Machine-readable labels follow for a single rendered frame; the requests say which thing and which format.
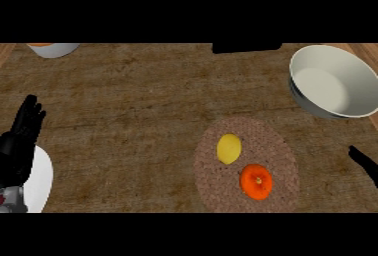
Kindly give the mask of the orange round fruit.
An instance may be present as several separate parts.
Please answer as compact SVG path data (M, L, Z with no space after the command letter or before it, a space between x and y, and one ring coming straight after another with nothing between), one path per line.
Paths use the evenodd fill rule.
M240 175L240 187L244 194L254 200L265 200L274 188L269 170L260 164L248 164Z

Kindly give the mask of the white plate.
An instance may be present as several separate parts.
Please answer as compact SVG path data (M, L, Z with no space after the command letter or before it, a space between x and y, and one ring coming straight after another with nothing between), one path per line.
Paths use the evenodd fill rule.
M36 147L31 175L24 184L24 200L30 213L45 209L54 184L54 165L48 152Z

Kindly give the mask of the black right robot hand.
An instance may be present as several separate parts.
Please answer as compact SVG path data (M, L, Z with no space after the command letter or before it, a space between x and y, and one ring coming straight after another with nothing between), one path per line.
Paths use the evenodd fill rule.
M355 146L349 147L349 156L364 168L367 174L374 181L375 187L378 188L378 164Z

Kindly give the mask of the round brown woven placemat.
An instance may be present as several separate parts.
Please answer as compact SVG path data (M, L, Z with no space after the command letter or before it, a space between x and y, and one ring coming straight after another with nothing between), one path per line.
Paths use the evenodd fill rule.
M237 161L226 165L217 158L217 143L225 134L241 139ZM300 194L299 168L284 137L262 120L229 117L206 130L194 156L194 173L203 202L213 212L293 212ZM274 187L263 200L250 198L240 186L248 164L260 164L272 175Z

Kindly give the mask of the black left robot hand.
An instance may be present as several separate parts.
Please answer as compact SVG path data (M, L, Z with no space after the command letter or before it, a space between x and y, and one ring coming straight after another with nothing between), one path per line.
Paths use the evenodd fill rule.
M0 188L23 186L30 178L45 117L46 111L37 96L28 95L12 128L0 135Z

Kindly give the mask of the white cup with orange content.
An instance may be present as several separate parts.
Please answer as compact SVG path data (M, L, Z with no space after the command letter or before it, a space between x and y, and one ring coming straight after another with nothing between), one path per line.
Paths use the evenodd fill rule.
M31 50L43 58L59 58L68 55L79 46L79 43L28 44Z

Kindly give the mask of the black box-shaped object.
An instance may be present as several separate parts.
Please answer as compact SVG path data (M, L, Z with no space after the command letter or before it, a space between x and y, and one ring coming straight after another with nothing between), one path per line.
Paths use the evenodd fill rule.
M214 43L213 53L228 54L228 53L241 53L241 52L254 52L254 51L269 51L269 50L278 50L281 46L282 46L281 43L259 43L259 44Z

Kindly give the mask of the white bowl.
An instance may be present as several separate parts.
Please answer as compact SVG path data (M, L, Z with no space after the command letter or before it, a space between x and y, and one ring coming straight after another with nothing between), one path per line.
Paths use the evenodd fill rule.
M364 118L378 112L378 74L334 46L310 45L294 53L290 90L300 107L321 118Z

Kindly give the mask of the yellow squash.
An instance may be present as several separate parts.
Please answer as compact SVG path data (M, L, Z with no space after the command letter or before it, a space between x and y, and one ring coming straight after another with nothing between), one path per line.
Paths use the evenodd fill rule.
M216 148L219 161L226 165L232 164L238 160L241 152L243 143L240 137L235 134L225 134Z

